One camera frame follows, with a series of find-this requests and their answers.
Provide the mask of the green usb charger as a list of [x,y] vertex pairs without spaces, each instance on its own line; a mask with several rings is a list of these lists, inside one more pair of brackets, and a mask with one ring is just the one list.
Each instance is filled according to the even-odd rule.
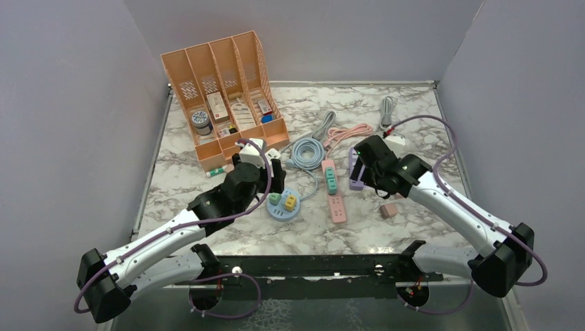
[[271,205],[278,205],[281,200],[281,194],[276,192],[270,193],[268,199]]

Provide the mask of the teal usb charger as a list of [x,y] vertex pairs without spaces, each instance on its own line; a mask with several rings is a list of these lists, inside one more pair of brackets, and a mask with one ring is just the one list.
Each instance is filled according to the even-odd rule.
[[327,181],[335,179],[335,171],[332,167],[324,168],[324,176]]
[[337,194],[338,186],[335,178],[327,178],[326,187],[328,195],[335,196]]

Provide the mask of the yellow usb charger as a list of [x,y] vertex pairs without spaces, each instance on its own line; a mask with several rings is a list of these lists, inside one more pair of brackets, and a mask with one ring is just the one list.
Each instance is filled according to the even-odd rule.
[[297,197],[294,194],[289,194],[284,202],[284,209],[287,212],[293,212],[297,205]]

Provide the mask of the pink usb charger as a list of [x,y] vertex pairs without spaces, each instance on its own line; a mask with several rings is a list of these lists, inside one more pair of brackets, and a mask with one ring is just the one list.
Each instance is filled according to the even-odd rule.
[[384,219],[390,219],[398,214],[398,209],[394,203],[386,203],[379,207],[379,212]]

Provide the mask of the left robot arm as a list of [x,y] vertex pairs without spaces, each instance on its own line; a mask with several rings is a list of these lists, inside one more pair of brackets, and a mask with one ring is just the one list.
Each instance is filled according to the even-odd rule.
[[149,290],[192,279],[212,281],[217,273],[213,257],[197,251],[175,258],[171,254],[249,215],[268,194],[284,190],[286,171],[280,160],[266,159],[261,166],[240,158],[236,161],[235,169],[222,183],[198,195],[161,227],[108,252],[96,248],[85,252],[79,264],[79,294],[73,310],[89,313],[95,323],[103,323]]

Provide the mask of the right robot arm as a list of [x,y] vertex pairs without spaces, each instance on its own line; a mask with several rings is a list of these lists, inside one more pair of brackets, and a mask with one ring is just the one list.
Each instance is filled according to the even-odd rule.
[[414,281],[441,272],[474,281],[484,292],[505,297],[530,267],[535,233],[525,223],[511,225],[481,209],[452,189],[418,156],[397,157],[379,136],[355,146],[352,179],[388,196],[400,194],[430,210],[460,233],[472,249],[462,250],[416,241],[400,254],[399,274]]

